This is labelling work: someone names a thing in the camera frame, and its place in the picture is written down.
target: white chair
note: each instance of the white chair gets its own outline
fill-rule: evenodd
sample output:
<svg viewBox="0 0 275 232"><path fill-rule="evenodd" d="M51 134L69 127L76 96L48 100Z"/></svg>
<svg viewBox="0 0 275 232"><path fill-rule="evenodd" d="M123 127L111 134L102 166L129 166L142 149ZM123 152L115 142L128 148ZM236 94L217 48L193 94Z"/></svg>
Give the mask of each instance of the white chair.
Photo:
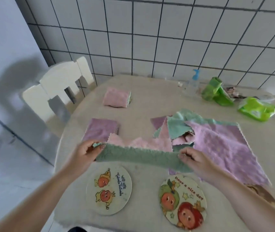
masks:
<svg viewBox="0 0 275 232"><path fill-rule="evenodd" d="M50 67L38 85L30 87L22 93L24 101L46 123L50 131L58 137L61 137L65 124L52 111L48 101L59 96L72 114L84 97L75 84L75 81L80 77L85 78L90 90L96 88L85 57L77 59L76 62L63 62ZM68 87L77 102L73 103L67 96L64 90Z"/></svg>

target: floor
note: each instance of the floor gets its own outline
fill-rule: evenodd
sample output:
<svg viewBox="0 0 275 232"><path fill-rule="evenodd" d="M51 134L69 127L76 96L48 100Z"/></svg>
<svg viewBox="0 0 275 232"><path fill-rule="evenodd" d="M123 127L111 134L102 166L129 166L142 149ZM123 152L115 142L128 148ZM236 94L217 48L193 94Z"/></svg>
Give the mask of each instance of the floor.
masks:
<svg viewBox="0 0 275 232"><path fill-rule="evenodd" d="M19 140L3 144L0 148L0 219L49 179L52 173L53 167ZM84 229L88 232L107 232L89 226ZM66 231L67 228L53 221L53 215L42 229L42 232Z"/></svg>

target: cartoon coaster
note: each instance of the cartoon coaster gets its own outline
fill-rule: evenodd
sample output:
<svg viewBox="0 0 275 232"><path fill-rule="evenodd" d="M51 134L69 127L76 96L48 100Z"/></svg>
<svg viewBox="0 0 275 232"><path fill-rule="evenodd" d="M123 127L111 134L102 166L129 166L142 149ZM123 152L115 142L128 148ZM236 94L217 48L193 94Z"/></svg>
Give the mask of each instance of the cartoon coaster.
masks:
<svg viewBox="0 0 275 232"><path fill-rule="evenodd" d="M274 197L262 186L259 185L246 185L250 190L255 192L257 195L261 196L267 202L269 202L273 207L275 207Z"/></svg>
<svg viewBox="0 0 275 232"><path fill-rule="evenodd" d="M86 189L86 200L98 214L112 215L128 202L132 181L121 166L110 164L99 168L91 177Z"/></svg>
<svg viewBox="0 0 275 232"><path fill-rule="evenodd" d="M159 202L165 217L185 230L199 227L206 218L205 196L197 183L185 175L171 175L163 182Z"/></svg>

